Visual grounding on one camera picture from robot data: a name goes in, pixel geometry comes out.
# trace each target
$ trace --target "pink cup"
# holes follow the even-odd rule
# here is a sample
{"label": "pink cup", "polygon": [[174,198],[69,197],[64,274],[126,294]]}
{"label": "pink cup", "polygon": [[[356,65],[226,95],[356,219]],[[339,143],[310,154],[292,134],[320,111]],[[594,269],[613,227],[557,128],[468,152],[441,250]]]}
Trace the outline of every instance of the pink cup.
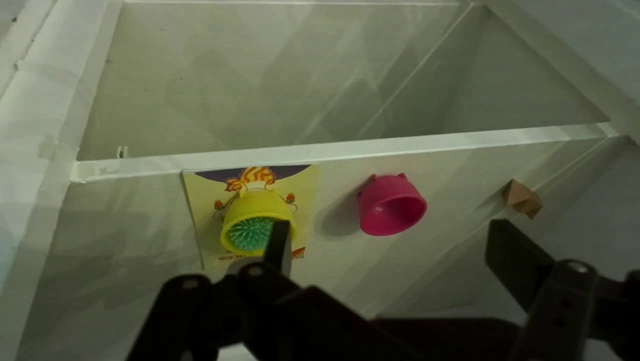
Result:
{"label": "pink cup", "polygon": [[427,205],[401,175],[370,176],[358,193],[359,230],[365,235],[395,235],[413,227]]}

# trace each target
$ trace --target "yellow cup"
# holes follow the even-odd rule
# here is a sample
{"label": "yellow cup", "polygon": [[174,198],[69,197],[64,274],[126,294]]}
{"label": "yellow cup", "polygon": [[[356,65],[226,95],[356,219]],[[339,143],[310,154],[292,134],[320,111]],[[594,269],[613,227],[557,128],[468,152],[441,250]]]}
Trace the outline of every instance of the yellow cup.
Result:
{"label": "yellow cup", "polygon": [[226,252],[240,257],[262,257],[262,252],[249,254],[234,247],[228,240],[228,231],[248,219],[274,219],[290,223],[290,242],[292,250],[296,250],[298,242],[298,226],[293,223],[292,208],[280,198],[274,191],[256,191],[256,193],[240,193],[238,198],[228,207],[222,223],[220,244]]}

